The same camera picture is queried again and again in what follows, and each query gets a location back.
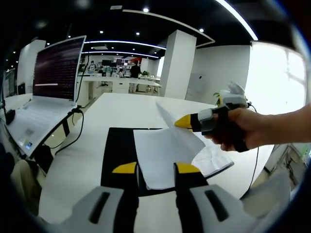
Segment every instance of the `black mat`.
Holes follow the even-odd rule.
[[[133,128],[110,128],[104,152],[101,186],[111,186],[109,175],[113,169],[131,162],[138,162],[133,130],[156,130],[156,129],[133,129]],[[139,196],[149,196],[173,191],[174,188],[164,190],[148,190],[139,170]]]

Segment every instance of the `human arm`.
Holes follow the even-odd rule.
[[[228,118],[245,131],[244,140],[249,149],[270,144],[311,142],[310,104],[295,112],[279,115],[261,115],[238,108],[229,111]],[[234,150],[233,145],[224,143],[222,135],[212,135],[210,138],[216,144],[221,144],[223,150]]]

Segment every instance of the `human hand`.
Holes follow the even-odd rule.
[[[267,131],[267,116],[255,113],[249,109],[237,108],[228,112],[228,119],[237,124],[243,131],[244,141],[248,149],[253,149],[265,145]],[[214,120],[218,120],[218,115],[214,115]],[[225,151],[235,150],[234,145],[228,140],[229,132],[221,131],[213,135],[208,135],[215,144],[221,144],[221,149]]]

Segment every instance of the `window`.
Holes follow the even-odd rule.
[[[245,95],[261,114],[295,111],[306,101],[305,62],[297,52],[253,42]]]

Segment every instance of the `sheet of paper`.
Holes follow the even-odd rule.
[[[191,163],[205,146],[188,129],[174,126],[173,117],[161,106],[158,110],[168,125],[160,130],[134,130],[138,163],[147,186],[165,189],[175,186],[175,162]]]
[[[230,158],[220,154],[220,145],[216,145],[210,139],[204,138],[201,133],[194,134],[204,142],[205,147],[195,156],[191,164],[199,168],[205,177],[229,166],[233,162]]]

